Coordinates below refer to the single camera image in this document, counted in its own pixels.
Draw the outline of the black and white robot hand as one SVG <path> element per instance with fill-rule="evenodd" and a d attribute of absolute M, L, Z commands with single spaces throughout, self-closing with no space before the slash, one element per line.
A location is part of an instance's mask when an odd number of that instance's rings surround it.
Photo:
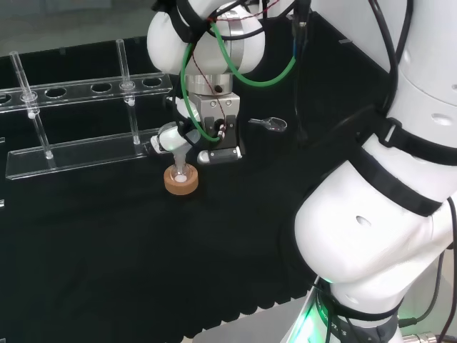
<path fill-rule="evenodd" d="M 196 153 L 200 165 L 231 163 L 245 154 L 246 149 L 238 132 L 238 95 L 189 95 L 194 119 L 208 136 L 218 139 L 215 142 L 205 139 L 194 126 L 183 99 L 175 95 L 166 96 L 164 103 L 172 114 L 172 121 L 150 138 L 151 147 L 157 154 L 190 148 Z"/>

